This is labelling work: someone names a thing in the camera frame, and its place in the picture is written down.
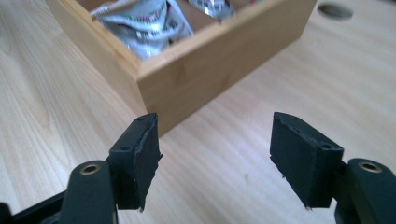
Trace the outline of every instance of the table surface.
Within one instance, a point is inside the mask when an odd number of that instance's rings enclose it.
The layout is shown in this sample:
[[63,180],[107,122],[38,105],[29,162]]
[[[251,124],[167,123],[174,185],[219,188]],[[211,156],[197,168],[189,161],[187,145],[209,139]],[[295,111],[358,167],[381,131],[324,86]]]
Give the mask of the table surface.
[[[344,147],[344,161],[395,172],[396,4],[343,4],[352,19],[314,10],[299,40],[165,134],[146,210],[120,223],[334,223],[335,202],[306,210],[270,161],[275,111]],[[135,118],[44,0],[0,1],[0,202],[16,213],[65,190]]]

